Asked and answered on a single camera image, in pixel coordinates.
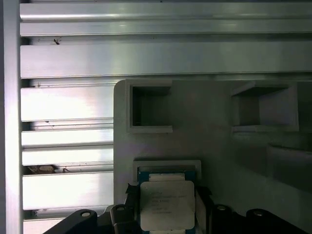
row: aluminum profile slot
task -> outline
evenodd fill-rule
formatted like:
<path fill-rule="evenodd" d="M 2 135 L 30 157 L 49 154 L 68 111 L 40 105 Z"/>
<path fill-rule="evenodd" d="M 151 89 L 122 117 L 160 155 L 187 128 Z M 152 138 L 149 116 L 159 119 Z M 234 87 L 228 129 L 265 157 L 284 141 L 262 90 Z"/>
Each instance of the aluminum profile slot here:
<path fill-rule="evenodd" d="M 132 19 L 287 19 L 311 17 L 311 3 L 97 2 L 20 5 L 22 21 Z"/>
<path fill-rule="evenodd" d="M 31 122 L 35 131 L 113 128 L 113 118 L 70 119 Z"/>
<path fill-rule="evenodd" d="M 113 145 L 24 149 L 22 163 L 27 165 L 113 162 Z"/>
<path fill-rule="evenodd" d="M 112 145 L 113 131 L 113 129 L 26 131 L 21 133 L 21 143 L 24 148 Z"/>
<path fill-rule="evenodd" d="M 21 89 L 22 121 L 113 117 L 114 86 Z"/>
<path fill-rule="evenodd" d="M 21 77 L 302 72 L 311 71 L 311 53 L 310 41 L 26 45 Z"/>
<path fill-rule="evenodd" d="M 24 210 L 113 204 L 113 172 L 23 177 Z"/>
<path fill-rule="evenodd" d="M 87 77 L 87 78 L 52 78 L 52 79 L 31 79 L 30 87 L 73 87 L 73 86 L 96 86 L 96 85 L 115 85 L 125 78 L 120 77 Z"/>
<path fill-rule="evenodd" d="M 311 19 L 186 19 L 109 22 L 24 22 L 22 37 L 187 33 L 306 33 Z"/>

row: metal frame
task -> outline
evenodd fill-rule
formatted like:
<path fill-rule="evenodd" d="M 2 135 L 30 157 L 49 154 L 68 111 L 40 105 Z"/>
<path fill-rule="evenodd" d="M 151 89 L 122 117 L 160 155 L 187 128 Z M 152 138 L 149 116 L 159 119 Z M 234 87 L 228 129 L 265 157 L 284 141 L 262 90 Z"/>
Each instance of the metal frame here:
<path fill-rule="evenodd" d="M 3 1 L 6 233 L 23 229 L 20 119 L 20 2 Z"/>
<path fill-rule="evenodd" d="M 5 148 L 4 148 L 4 47 L 3 47 L 3 1 L 0 1 L 0 233 L 5 233 Z"/>

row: screw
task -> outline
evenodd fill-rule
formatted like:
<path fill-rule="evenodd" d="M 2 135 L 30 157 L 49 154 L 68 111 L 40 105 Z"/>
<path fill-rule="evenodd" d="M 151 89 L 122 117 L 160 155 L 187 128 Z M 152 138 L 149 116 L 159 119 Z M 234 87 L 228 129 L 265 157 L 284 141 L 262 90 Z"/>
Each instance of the screw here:
<path fill-rule="evenodd" d="M 220 211 L 226 210 L 226 208 L 224 206 L 218 206 L 217 209 L 220 210 Z"/>
<path fill-rule="evenodd" d="M 263 213 L 261 211 L 254 211 L 253 214 L 256 216 L 263 216 Z"/>
<path fill-rule="evenodd" d="M 118 211 L 124 211 L 125 208 L 124 208 L 124 207 L 118 207 L 116 210 L 118 210 Z"/>
<path fill-rule="evenodd" d="M 84 212 L 81 214 L 82 217 L 88 217 L 90 215 L 90 212 Z"/>

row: square compartment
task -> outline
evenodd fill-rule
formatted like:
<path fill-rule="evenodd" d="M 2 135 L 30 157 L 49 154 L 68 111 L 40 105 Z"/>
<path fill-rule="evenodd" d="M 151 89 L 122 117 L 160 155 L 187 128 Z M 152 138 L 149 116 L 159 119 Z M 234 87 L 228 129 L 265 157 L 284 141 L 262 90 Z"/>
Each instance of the square compartment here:
<path fill-rule="evenodd" d="M 268 177 L 312 193 L 312 152 L 279 146 L 267 147 Z"/>
<path fill-rule="evenodd" d="M 132 133 L 171 133 L 171 83 L 129 82 L 129 126 Z"/>
<path fill-rule="evenodd" d="M 298 82 L 299 131 L 312 132 L 312 82 Z"/>
<path fill-rule="evenodd" d="M 295 84 L 250 82 L 233 89 L 233 132 L 298 131 Z"/>

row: metal plate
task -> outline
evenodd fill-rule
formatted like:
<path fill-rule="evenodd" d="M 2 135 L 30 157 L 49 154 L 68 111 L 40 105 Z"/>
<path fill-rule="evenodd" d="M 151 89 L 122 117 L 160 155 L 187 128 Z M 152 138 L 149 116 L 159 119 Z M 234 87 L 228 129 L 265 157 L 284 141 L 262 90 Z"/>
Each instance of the metal plate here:
<path fill-rule="evenodd" d="M 310 41 L 22 46 L 21 77 L 300 72 L 311 53 Z"/>
<path fill-rule="evenodd" d="M 22 163 L 44 165 L 83 162 L 113 162 L 113 146 L 78 146 L 24 149 Z"/>
<path fill-rule="evenodd" d="M 37 210 L 113 204 L 113 173 L 27 175 L 23 208 Z"/>
<path fill-rule="evenodd" d="M 93 118 L 93 119 L 70 119 L 70 120 L 49 120 L 35 121 L 28 126 L 34 131 L 51 130 L 85 130 L 85 129 L 112 129 L 113 118 Z"/>
<path fill-rule="evenodd" d="M 311 19 L 172 19 L 106 22 L 24 22 L 22 37 L 178 33 L 306 33 Z"/>
<path fill-rule="evenodd" d="M 114 86 L 25 88 L 22 121 L 112 118 Z"/>
<path fill-rule="evenodd" d="M 311 3 L 96 2 L 20 5 L 22 21 L 311 17 Z"/>
<path fill-rule="evenodd" d="M 4 139 L 5 142 L 5 185 L 1 190 L 5 190 L 5 196 L 1 193 L 0 209 L 1 223 L 0 232 L 7 234 L 21 234 L 23 231 L 23 213 L 22 213 L 22 181 L 21 181 L 21 145 L 20 145 L 20 18 L 19 18 L 18 0 L 4 0 L 3 9 L 1 10 L 3 21 L 1 21 L 1 36 L 4 47 L 2 54 L 1 75 L 4 74 L 4 90 L 1 88 L 2 116 L 4 122 Z"/>
<path fill-rule="evenodd" d="M 24 148 L 73 145 L 112 145 L 113 129 L 22 132 L 21 144 Z"/>
<path fill-rule="evenodd" d="M 61 222 L 62 218 L 50 218 L 50 219 L 33 219 L 26 220 L 23 223 L 24 234 L 42 234 Z"/>

